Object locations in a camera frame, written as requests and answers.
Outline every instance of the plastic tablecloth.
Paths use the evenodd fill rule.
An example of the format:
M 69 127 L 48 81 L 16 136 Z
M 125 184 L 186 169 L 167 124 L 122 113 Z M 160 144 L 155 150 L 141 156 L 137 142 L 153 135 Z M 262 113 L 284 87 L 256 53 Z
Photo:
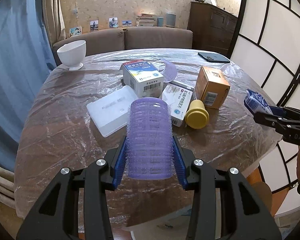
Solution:
M 209 63 L 191 49 L 135 49 L 89 56 L 83 67 L 69 71 L 64 65 L 53 70 L 43 84 L 22 131 L 15 166 L 15 204 L 17 215 L 25 218 L 30 208 L 62 167 L 87 167 L 117 147 L 126 127 L 103 138 L 87 112 L 86 105 L 122 87 L 123 62 L 145 59 L 159 70 L 165 58 L 178 68 L 176 80 L 195 85 L 200 66 L 221 69 L 231 89 L 219 110 L 207 109 L 209 124 L 194 130 L 183 124 L 173 127 L 182 147 L 214 168 L 237 167 L 244 171 L 272 150 L 281 140 L 274 129 L 263 130 L 244 107 L 246 89 L 268 95 L 239 66 Z M 107 191 L 109 217 L 113 227 L 147 222 L 192 203 L 176 175 L 155 181 L 133 180 L 124 173 L 121 185 Z M 83 193 L 79 196 L 79 231 L 83 231 Z

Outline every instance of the dark brown dresser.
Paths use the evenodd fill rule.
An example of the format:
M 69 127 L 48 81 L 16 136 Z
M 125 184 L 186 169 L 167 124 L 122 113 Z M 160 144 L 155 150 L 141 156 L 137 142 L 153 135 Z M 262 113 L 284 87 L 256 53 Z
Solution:
M 209 3 L 191 2 L 188 30 L 193 32 L 192 49 L 227 55 L 237 17 Z

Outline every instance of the black phone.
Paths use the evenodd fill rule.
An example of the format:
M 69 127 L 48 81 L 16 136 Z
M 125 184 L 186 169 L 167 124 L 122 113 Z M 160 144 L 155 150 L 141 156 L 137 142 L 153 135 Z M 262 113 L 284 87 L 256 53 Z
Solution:
M 213 63 L 230 63 L 230 60 L 219 53 L 198 52 L 198 55 L 208 62 Z

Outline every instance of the orange box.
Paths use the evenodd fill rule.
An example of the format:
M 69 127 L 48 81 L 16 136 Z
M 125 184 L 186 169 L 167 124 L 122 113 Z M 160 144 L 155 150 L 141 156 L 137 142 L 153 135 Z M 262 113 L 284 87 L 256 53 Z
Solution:
M 229 90 L 230 85 L 221 70 L 206 66 L 200 68 L 195 92 L 205 107 L 219 109 Z

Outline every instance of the blue plastic package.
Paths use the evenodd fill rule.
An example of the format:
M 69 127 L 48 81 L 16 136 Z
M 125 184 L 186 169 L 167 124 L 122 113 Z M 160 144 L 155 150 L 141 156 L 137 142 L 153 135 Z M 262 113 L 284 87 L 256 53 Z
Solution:
M 252 114 L 255 114 L 256 112 L 273 114 L 263 96 L 250 89 L 247 89 L 247 96 L 244 99 L 244 105 Z

